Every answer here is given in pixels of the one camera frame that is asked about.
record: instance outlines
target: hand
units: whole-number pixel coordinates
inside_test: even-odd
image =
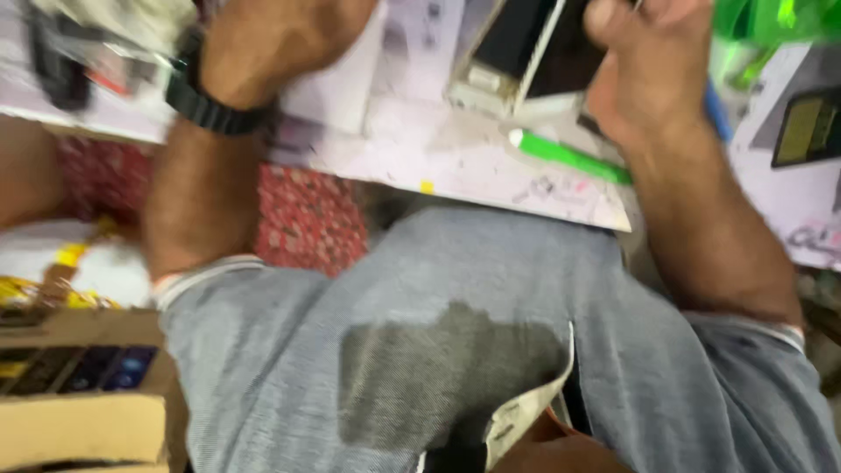
[[[686,142],[710,128],[704,114],[711,3],[648,0],[634,11],[626,0],[595,0],[585,14],[607,56],[587,104],[629,166],[654,150]]]
[[[210,25],[201,85],[235,109],[329,66],[365,29],[377,0],[230,0]]]

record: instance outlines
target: green marker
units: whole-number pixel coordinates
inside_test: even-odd
[[[581,151],[559,145],[525,130],[513,130],[508,134],[511,144],[527,155],[543,161],[560,162],[609,183],[631,184],[631,174],[624,167],[596,159]]]

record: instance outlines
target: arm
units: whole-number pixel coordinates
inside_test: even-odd
[[[375,0],[231,0],[211,24],[200,86],[235,109],[268,104],[280,87],[341,56]],[[143,216],[153,280],[250,252],[257,228],[256,135],[228,137],[179,119],[155,160]]]
[[[669,16],[657,4],[633,12],[600,0],[587,12],[591,36],[609,48],[588,103],[623,151],[655,262],[684,308],[800,327],[791,261],[704,116],[711,4],[676,2],[691,13],[669,24],[652,20]]]

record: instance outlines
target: red patterned fabric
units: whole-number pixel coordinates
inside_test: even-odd
[[[136,224],[149,189],[150,150],[62,138],[58,157],[71,215],[92,221],[107,214],[119,223]],[[259,193],[262,220],[255,249],[267,263],[315,269],[332,277],[367,251],[368,233],[348,181],[264,164]]]

